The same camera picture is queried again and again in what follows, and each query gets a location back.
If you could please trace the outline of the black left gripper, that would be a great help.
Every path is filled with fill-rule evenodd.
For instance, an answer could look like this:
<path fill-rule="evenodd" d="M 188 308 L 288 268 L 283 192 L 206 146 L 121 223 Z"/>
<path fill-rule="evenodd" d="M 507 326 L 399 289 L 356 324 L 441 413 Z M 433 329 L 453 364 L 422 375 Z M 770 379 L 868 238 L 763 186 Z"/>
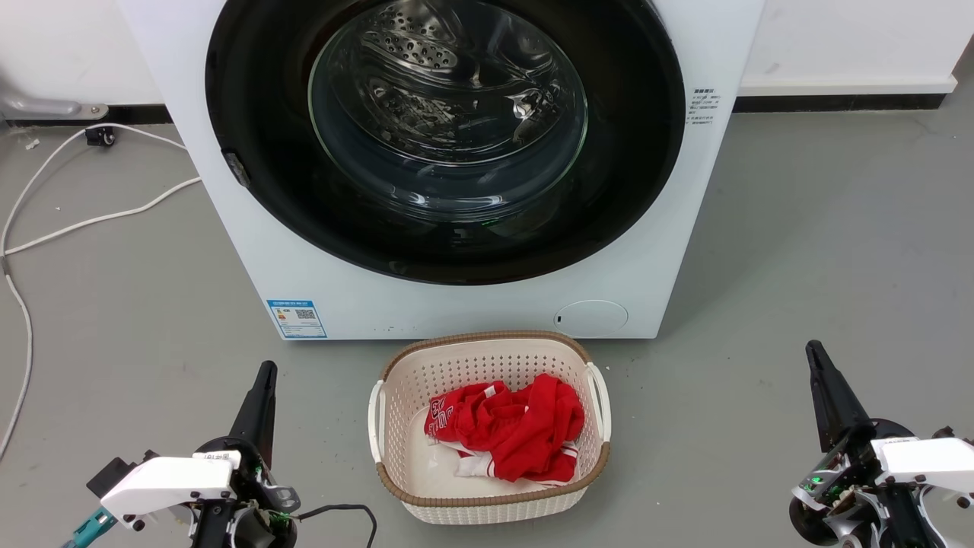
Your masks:
<path fill-rule="evenodd" d="M 217 495 L 193 495 L 188 508 L 192 547 L 293 547 L 297 527 L 289 514 L 300 508 L 296 490 L 279 485 L 270 472 L 277 412 L 278 367 L 261 363 L 253 387 L 241 403 L 230 430 L 203 444 L 195 457 L 229 457 L 239 462 L 229 485 Z"/>

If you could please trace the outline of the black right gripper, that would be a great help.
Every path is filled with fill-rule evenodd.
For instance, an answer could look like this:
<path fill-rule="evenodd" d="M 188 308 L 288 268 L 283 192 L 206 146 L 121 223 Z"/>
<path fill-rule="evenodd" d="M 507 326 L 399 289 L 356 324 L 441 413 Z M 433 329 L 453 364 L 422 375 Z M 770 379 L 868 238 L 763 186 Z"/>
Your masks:
<path fill-rule="evenodd" d="M 792 490 L 789 518 L 825 547 L 956 547 L 926 499 L 935 490 L 972 507 L 972 440 L 945 427 L 921 439 L 872 420 L 819 340 L 806 344 L 816 429 L 824 458 Z"/>

